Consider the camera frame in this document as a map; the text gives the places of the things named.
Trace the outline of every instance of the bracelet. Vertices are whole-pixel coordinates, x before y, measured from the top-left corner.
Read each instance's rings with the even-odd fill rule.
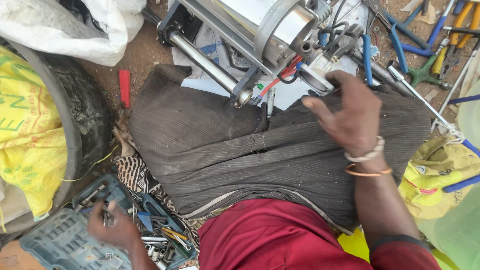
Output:
[[[351,162],[362,163],[365,161],[372,160],[374,157],[376,157],[378,153],[380,153],[384,149],[384,146],[385,146],[384,138],[382,136],[377,136],[377,144],[375,145],[373,150],[365,154],[365,156],[353,158],[350,154],[345,152],[345,157]]]
[[[356,163],[350,164],[345,168],[345,172],[351,175],[355,176],[365,176],[365,177],[379,177],[382,176],[382,174],[389,174],[392,172],[392,168],[388,167],[388,169],[385,169],[383,171],[380,171],[379,173],[365,173],[365,172],[354,172],[349,170],[352,167],[355,167],[357,165]]]

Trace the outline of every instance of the copper bangle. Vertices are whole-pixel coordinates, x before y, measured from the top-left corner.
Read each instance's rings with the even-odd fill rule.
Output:
[[[351,175],[355,176],[365,176],[365,177],[379,177],[382,176],[382,174],[389,174],[392,172],[392,168],[388,167],[388,169],[385,169],[383,171],[380,171],[380,173],[364,173],[364,172],[354,172],[349,170],[352,167],[355,167],[357,165],[356,163],[350,164],[345,168],[345,172]]]

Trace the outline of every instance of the yellow sack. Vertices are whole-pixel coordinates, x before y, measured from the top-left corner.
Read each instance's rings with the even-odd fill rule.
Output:
[[[0,176],[25,192],[38,220],[52,207],[66,165],[52,97],[25,60],[0,46]]]
[[[451,193],[442,188],[480,174],[480,158],[463,144],[447,144],[452,139],[444,136],[425,142],[407,165],[398,191],[415,218],[444,216],[472,187]]]

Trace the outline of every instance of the yellow-handled pliers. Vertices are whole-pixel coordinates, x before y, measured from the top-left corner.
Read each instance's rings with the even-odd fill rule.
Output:
[[[462,9],[462,12],[455,19],[454,27],[462,27],[462,23],[465,20],[467,14],[472,9],[473,4],[474,2],[472,1],[469,1],[468,3],[466,3],[466,5]],[[470,29],[476,30],[479,25],[480,25],[480,4],[476,4],[475,11],[473,13],[473,19],[470,24]],[[442,65],[442,69],[439,74],[440,79],[445,77],[445,75],[447,75],[453,69],[453,67],[460,64],[460,56],[462,55],[462,50],[465,47],[465,44],[471,38],[472,38],[472,35],[465,34],[460,40],[460,42],[458,42],[459,33],[450,33],[450,47],[448,48],[445,61]]]

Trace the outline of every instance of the red shirt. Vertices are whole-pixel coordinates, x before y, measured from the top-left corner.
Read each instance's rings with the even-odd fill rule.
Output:
[[[278,199],[236,203],[198,230],[201,270],[438,269],[429,250],[393,240],[371,252],[371,263],[348,254],[312,209]]]

